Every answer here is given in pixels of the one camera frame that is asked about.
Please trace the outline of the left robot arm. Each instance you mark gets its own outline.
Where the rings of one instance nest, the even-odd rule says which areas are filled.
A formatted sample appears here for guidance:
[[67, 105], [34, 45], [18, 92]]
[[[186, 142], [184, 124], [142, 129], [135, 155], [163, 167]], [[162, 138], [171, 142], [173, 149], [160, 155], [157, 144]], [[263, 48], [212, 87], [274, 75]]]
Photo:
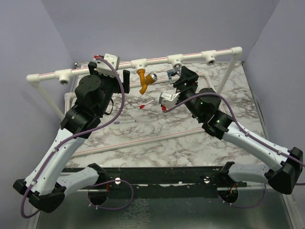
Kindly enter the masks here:
[[123, 70], [120, 77], [117, 67], [105, 61], [89, 62], [88, 67], [89, 74], [82, 77], [75, 88], [74, 106], [63, 118], [44, 158], [26, 178], [17, 179], [13, 184], [23, 196], [20, 213], [25, 219], [33, 216], [24, 212], [26, 200], [38, 211], [51, 213], [69, 194], [89, 186], [101, 188], [107, 180], [106, 171], [96, 163], [60, 177], [71, 156], [90, 134], [119, 117], [125, 94], [130, 91], [130, 71]]

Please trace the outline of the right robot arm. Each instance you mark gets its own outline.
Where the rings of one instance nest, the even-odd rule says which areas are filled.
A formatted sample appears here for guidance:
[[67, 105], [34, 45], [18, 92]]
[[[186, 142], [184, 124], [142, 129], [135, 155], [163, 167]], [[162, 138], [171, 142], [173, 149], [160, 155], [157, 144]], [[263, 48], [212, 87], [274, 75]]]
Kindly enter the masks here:
[[263, 163], [260, 166], [228, 164], [228, 169], [219, 174], [220, 183], [225, 187], [241, 181], [264, 183], [290, 195], [305, 166], [302, 150], [276, 145], [243, 127], [233, 112], [226, 114], [219, 110], [225, 99], [212, 88], [196, 92], [198, 78], [198, 74], [182, 66], [180, 77], [173, 84], [179, 94], [177, 105], [184, 104], [207, 134], [245, 150]]

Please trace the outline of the chrome metal faucet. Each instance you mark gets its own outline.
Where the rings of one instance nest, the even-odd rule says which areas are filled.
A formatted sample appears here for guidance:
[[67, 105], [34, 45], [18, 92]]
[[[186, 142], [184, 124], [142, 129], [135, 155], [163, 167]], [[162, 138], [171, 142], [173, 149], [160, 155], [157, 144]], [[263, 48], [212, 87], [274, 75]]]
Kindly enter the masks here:
[[176, 64], [172, 69], [166, 71], [170, 84], [173, 84], [173, 77], [181, 75], [181, 67], [181, 64]]

